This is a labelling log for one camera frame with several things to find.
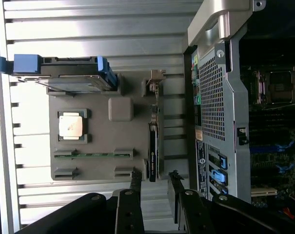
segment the blue clip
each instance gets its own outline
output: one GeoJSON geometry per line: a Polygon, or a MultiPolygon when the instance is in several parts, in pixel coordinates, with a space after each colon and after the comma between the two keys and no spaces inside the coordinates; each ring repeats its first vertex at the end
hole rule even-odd
{"type": "Polygon", "coordinates": [[[0,57],[0,72],[4,74],[8,74],[8,62],[6,61],[6,58],[0,57]]]}
{"type": "Polygon", "coordinates": [[[117,86],[117,77],[110,68],[107,59],[102,56],[98,56],[98,71],[105,73],[107,82],[111,81],[114,86],[117,86]]]}
{"type": "Polygon", "coordinates": [[[221,167],[223,169],[226,169],[226,161],[225,161],[225,158],[221,158],[221,167]]]}
{"type": "Polygon", "coordinates": [[[219,154],[219,159],[221,161],[221,168],[227,170],[227,158],[219,154]]]}
{"type": "Polygon", "coordinates": [[[276,165],[276,166],[279,168],[279,173],[284,174],[284,173],[286,173],[286,171],[289,171],[292,168],[294,168],[295,165],[293,163],[291,163],[289,167],[287,167],[287,166],[281,167],[279,165],[276,165]]]}
{"type": "Polygon", "coordinates": [[[288,149],[288,148],[292,147],[294,142],[295,141],[291,141],[288,145],[278,145],[278,144],[276,144],[275,146],[277,147],[278,152],[284,152],[285,149],[288,149]]]}
{"type": "Polygon", "coordinates": [[[40,56],[39,55],[14,55],[14,73],[40,73],[40,56]]]}
{"type": "Polygon", "coordinates": [[[211,175],[212,175],[212,179],[215,179],[216,181],[219,181],[221,183],[225,183],[226,182],[226,175],[222,174],[218,170],[212,170],[211,171],[211,175]]]}

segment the ventilation grille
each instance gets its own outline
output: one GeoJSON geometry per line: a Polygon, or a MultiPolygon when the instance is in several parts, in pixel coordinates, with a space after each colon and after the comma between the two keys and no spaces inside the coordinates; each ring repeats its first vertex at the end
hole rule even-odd
{"type": "Polygon", "coordinates": [[[225,140],[222,69],[212,58],[199,68],[202,130],[209,137],[225,140]]]}
{"type": "Polygon", "coordinates": [[[211,150],[212,152],[214,152],[216,154],[220,154],[220,150],[211,146],[211,145],[208,145],[208,150],[211,150]]]}

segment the label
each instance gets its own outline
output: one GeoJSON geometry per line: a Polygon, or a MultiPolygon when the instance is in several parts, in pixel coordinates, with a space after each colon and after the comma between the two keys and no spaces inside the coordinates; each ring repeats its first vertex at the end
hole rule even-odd
{"type": "Polygon", "coordinates": [[[195,133],[196,133],[196,139],[197,140],[202,140],[202,130],[196,129],[195,133]]]}
{"type": "Polygon", "coordinates": [[[156,182],[156,174],[157,174],[157,152],[156,152],[156,132],[150,131],[150,169],[149,169],[149,181],[156,182]]]}
{"type": "Polygon", "coordinates": [[[196,152],[198,167],[198,190],[204,195],[206,199],[208,199],[205,143],[203,143],[201,140],[196,140],[196,152]]]}

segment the motherboard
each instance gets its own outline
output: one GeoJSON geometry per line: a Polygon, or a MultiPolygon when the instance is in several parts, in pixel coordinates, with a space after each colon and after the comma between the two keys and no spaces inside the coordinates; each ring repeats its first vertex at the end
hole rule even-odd
{"type": "Polygon", "coordinates": [[[252,204],[295,219],[295,66],[241,68],[248,90],[252,204]]]}

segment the cpu socket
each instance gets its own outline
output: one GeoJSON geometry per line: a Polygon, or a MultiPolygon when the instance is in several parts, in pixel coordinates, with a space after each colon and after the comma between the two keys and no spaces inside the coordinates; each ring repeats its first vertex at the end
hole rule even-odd
{"type": "Polygon", "coordinates": [[[258,104],[295,103],[295,67],[265,67],[256,76],[258,104]]]}
{"type": "Polygon", "coordinates": [[[87,134],[87,109],[70,109],[58,111],[59,135],[61,143],[86,144],[90,138],[87,134]]]}

